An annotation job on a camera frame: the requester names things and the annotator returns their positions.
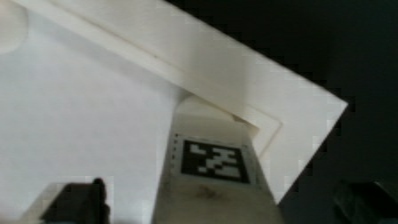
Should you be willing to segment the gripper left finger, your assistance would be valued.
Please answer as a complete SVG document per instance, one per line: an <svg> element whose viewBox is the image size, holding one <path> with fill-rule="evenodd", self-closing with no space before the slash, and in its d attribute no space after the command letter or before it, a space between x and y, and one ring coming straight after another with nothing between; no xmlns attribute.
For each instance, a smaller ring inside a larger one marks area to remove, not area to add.
<svg viewBox="0 0 398 224"><path fill-rule="evenodd" d="M110 224L106 186L101 178L69 183L39 217L42 224Z"/></svg>

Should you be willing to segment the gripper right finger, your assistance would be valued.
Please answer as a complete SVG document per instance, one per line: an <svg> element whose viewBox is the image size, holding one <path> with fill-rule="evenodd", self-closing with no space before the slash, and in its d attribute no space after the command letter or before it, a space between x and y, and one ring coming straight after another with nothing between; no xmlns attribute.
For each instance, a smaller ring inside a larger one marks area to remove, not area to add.
<svg viewBox="0 0 398 224"><path fill-rule="evenodd" d="M332 224L398 224L398 183L339 182Z"/></svg>

